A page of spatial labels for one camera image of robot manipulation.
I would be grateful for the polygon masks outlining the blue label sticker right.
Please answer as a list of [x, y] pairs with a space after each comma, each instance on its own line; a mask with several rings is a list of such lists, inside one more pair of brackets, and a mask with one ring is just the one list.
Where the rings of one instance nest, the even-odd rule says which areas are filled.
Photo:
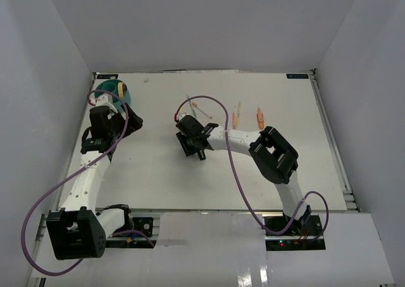
[[304, 73], [287, 73], [286, 77], [287, 77], [287, 79], [308, 79], [309, 78], [308, 74], [304, 74]]

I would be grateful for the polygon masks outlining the yellow clear highlighter pen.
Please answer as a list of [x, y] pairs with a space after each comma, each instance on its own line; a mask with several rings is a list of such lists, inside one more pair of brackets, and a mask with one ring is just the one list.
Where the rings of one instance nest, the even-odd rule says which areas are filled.
[[241, 101], [239, 101], [238, 105], [237, 105], [237, 112], [236, 112], [236, 115], [235, 115], [235, 127], [236, 128], [238, 127], [239, 122], [240, 122], [241, 105], [242, 105], [242, 103], [241, 103]]

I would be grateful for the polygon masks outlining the green clear pen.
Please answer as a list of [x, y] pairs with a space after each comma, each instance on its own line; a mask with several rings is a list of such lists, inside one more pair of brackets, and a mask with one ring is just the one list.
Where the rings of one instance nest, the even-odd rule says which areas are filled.
[[194, 106], [192, 105], [192, 102], [191, 102], [191, 100], [190, 100], [189, 95], [186, 94], [186, 97], [187, 97], [187, 99], [188, 99], [189, 107], [190, 107], [190, 110], [191, 110], [191, 113], [192, 113], [193, 117], [194, 117], [194, 118], [197, 118], [197, 114], [196, 114], [196, 112], [195, 112], [195, 110], [194, 110]]

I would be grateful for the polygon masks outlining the beige tape roll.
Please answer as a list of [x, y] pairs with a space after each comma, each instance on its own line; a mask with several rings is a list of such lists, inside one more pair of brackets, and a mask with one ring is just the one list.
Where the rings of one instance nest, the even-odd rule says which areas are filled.
[[117, 85], [118, 96], [119, 98], [123, 99], [127, 94], [127, 86], [124, 82], [119, 82]]

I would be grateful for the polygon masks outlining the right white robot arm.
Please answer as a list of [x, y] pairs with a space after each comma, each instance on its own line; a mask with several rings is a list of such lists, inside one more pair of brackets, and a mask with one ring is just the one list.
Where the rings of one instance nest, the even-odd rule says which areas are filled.
[[230, 150], [252, 157], [262, 176], [273, 183], [282, 203], [287, 231], [295, 236], [309, 227], [311, 208], [298, 182], [298, 153], [271, 126], [261, 131], [226, 130], [216, 123], [203, 126], [189, 114], [175, 120], [178, 138], [186, 156], [205, 159], [205, 150]]

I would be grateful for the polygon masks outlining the black highlighter orange tip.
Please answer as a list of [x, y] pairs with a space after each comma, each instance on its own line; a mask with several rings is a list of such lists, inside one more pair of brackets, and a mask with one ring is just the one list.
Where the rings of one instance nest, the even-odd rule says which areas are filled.
[[199, 158], [200, 161], [203, 161], [203, 160], [206, 159], [206, 154], [205, 154], [205, 152], [203, 150], [198, 151], [197, 155], [198, 155], [198, 158]]

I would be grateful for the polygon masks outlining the teal round organizer container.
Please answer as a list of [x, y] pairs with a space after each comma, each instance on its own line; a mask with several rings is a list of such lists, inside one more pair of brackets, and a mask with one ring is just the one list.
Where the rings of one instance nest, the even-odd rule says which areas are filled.
[[[106, 80], [102, 83], [100, 83], [97, 87], [96, 90], [97, 92], [94, 94], [95, 97], [99, 97], [101, 94], [103, 94], [104, 92], [100, 92], [100, 90], [104, 90], [104, 91], [108, 91], [108, 92], [112, 92], [113, 94], [115, 94], [116, 96], [118, 96], [118, 90], [117, 90], [117, 85], [119, 82], [123, 82], [121, 80]], [[119, 107], [121, 110], [121, 113], [124, 112], [123, 108], [122, 108], [122, 103], [115, 97], [112, 96], [113, 98], [113, 104], [116, 107]], [[128, 105], [130, 105], [131, 103], [131, 96], [130, 96], [130, 92], [128, 90], [127, 87], [127, 94], [125, 95], [125, 97], [123, 99], [121, 99], [123, 102], [127, 103]]]

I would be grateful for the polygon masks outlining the orange clear highlighter pen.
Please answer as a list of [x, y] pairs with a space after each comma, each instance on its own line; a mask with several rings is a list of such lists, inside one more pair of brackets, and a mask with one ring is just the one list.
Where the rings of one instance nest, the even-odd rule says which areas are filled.
[[232, 129], [235, 130], [237, 127], [237, 117], [236, 117], [236, 113], [233, 112], [232, 113]]

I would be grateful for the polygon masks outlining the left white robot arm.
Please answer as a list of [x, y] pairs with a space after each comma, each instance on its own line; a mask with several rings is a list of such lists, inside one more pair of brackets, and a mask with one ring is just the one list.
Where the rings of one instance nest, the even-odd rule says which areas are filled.
[[128, 118], [109, 106], [96, 106], [89, 113], [90, 126], [81, 139], [82, 172], [58, 211], [50, 212], [46, 226], [58, 260], [100, 258], [106, 240], [114, 233], [130, 234], [134, 228], [126, 204], [109, 205], [98, 214], [97, 196], [111, 164], [120, 136], [127, 137], [142, 128], [143, 120], [131, 109]]

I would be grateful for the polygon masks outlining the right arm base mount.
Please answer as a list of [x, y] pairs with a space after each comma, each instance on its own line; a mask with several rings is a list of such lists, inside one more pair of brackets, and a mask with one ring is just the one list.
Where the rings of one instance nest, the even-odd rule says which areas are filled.
[[301, 232], [290, 228], [283, 235], [266, 233], [267, 252], [295, 252], [326, 250], [323, 236], [318, 236], [323, 229], [319, 215], [311, 215]]

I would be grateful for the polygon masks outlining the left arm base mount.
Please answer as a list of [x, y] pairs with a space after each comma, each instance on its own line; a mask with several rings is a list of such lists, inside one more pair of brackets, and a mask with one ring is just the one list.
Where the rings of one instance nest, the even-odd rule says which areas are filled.
[[158, 238], [159, 222], [153, 217], [135, 216], [129, 228], [116, 230], [106, 240], [107, 248], [154, 248]]

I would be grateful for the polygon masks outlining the pink capped white marker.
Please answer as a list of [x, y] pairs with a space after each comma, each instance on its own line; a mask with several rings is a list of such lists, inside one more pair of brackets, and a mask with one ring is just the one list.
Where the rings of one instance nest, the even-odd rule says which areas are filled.
[[203, 110], [196, 102], [192, 102], [192, 105], [193, 105], [198, 111], [200, 111], [203, 115], [205, 115], [205, 117], [207, 117], [208, 119], [213, 119], [212, 115], [208, 114], [205, 110]]

